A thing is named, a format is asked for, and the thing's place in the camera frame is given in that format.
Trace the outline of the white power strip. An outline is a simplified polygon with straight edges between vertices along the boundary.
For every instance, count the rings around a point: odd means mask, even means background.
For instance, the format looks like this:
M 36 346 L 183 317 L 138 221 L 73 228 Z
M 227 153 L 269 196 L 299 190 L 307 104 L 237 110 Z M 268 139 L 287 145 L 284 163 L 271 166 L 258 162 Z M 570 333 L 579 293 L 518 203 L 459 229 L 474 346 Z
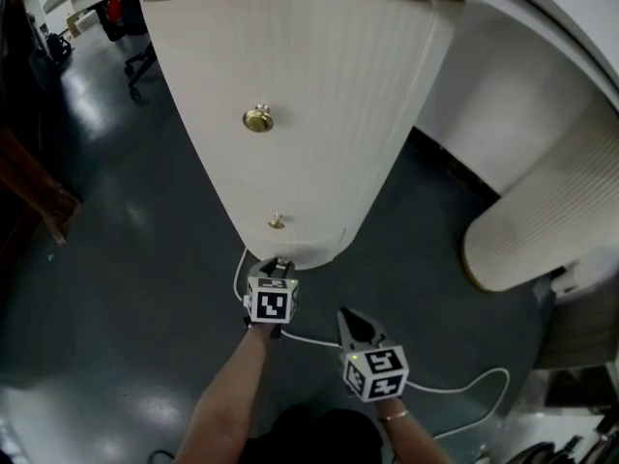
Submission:
M 551 281 L 551 290 L 557 295 L 568 293 L 581 286 L 582 277 L 582 265 L 574 263 Z

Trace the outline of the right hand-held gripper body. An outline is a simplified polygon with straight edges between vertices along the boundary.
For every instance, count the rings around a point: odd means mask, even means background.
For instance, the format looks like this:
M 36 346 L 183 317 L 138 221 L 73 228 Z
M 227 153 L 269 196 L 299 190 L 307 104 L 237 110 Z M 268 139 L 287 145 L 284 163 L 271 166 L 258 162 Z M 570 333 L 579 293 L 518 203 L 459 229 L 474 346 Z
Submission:
M 342 380 L 349 391 L 365 403 L 402 394 L 409 365 L 401 345 L 345 352 Z

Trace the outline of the cardboard box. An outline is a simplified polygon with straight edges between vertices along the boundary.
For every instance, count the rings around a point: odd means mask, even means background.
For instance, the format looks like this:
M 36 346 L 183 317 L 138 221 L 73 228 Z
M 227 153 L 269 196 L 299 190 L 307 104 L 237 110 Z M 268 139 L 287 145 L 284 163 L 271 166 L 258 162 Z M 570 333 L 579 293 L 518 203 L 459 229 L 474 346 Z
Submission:
M 95 11 L 76 13 L 67 19 L 67 26 L 73 38 L 77 38 L 99 23 L 100 19 Z

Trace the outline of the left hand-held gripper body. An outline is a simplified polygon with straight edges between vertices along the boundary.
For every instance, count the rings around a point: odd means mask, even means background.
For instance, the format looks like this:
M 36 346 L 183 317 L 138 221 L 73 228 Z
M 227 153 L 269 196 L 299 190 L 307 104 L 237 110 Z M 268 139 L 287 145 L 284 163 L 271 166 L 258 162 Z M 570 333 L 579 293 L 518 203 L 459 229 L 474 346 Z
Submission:
M 282 327 L 288 325 L 297 309 L 299 280 L 249 276 L 247 293 L 243 298 L 249 316 L 249 326 L 271 325 L 271 338 L 279 339 Z

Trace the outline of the white large drawer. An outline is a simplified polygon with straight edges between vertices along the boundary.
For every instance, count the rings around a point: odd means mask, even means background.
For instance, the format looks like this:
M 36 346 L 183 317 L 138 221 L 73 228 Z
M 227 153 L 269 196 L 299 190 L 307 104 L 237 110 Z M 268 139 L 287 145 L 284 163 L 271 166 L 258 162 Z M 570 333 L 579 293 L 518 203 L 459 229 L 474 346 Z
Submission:
M 266 260 L 280 257 L 291 261 L 299 271 L 318 268 L 330 263 L 339 253 L 345 231 L 318 240 L 284 240 L 266 237 L 247 237 L 244 245 L 256 258 Z

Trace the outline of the person's right forearm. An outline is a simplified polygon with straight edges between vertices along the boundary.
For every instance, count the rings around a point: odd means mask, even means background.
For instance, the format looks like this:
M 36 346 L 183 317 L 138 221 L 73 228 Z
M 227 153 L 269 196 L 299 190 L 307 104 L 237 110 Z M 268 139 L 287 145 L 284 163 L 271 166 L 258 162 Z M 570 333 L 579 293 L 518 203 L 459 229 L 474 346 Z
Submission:
M 374 403 L 400 464 L 452 464 L 449 455 L 412 417 L 397 397 Z

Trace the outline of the white cabinet with brass knobs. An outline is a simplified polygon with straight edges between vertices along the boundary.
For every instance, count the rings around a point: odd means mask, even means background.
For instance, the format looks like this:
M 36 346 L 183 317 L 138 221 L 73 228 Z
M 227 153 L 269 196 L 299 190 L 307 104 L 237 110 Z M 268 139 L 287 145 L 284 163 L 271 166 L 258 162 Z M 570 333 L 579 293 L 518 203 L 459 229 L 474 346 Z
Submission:
M 81 10 L 97 1 L 43 0 L 43 9 L 51 12 L 71 2 Z M 380 169 L 386 182 L 455 43 L 467 0 L 428 1 L 436 7 L 439 26 L 420 89 L 375 151 L 353 150 L 345 162 L 352 171 Z M 479 288 L 498 292 L 576 260 L 619 226 L 619 62 L 606 59 L 550 0 L 479 1 L 553 45 L 605 98 L 600 110 L 585 115 L 530 173 L 466 228 L 460 246 L 464 269 Z

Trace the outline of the black office chair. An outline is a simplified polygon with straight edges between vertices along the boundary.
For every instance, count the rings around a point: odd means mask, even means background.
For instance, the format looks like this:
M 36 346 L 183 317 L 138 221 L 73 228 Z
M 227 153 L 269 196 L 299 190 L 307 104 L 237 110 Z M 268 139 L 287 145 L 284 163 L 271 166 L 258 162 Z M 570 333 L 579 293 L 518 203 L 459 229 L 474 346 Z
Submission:
M 141 0 L 120 0 L 122 17 L 112 22 L 107 16 L 108 0 L 101 0 L 92 9 L 97 13 L 107 38 L 123 51 L 122 70 L 130 99 L 144 103 L 139 91 L 140 80 L 157 63 L 157 55 L 142 11 Z

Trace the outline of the person's black clothed body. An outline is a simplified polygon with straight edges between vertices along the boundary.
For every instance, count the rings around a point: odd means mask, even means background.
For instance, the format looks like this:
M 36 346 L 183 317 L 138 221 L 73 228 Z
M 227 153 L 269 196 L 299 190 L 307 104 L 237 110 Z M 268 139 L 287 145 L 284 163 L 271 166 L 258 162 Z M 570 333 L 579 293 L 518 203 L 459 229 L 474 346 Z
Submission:
M 306 405 L 286 409 L 267 433 L 248 439 L 238 464 L 382 464 L 383 440 L 366 415 Z

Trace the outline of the person's left forearm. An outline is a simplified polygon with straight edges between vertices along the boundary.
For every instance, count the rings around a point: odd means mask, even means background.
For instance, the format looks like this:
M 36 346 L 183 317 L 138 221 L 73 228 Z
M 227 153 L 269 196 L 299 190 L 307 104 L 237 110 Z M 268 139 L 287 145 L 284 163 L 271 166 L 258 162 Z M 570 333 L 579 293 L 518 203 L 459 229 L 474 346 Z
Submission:
M 272 327 L 255 324 L 200 396 L 174 464 L 237 464 L 269 352 Z

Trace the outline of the dark wooden staircase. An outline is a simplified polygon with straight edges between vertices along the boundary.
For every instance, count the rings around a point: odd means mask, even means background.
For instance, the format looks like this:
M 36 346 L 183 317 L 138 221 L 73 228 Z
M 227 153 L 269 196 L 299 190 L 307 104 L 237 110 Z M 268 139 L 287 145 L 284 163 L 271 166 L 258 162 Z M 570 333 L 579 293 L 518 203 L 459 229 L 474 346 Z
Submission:
M 64 244 L 80 206 L 41 155 L 44 107 L 58 85 L 24 0 L 0 0 L 0 286 L 41 227 Z

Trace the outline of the black floor equipment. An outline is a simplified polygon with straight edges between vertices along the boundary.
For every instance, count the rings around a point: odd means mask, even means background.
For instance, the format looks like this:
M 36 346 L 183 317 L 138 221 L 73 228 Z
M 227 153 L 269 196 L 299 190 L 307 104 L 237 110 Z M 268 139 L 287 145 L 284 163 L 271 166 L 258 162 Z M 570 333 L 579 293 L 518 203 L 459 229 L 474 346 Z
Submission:
M 62 68 L 69 60 L 74 48 L 62 36 L 49 33 L 43 38 L 34 31 L 34 49 L 28 57 L 31 65 L 46 62 L 57 68 Z

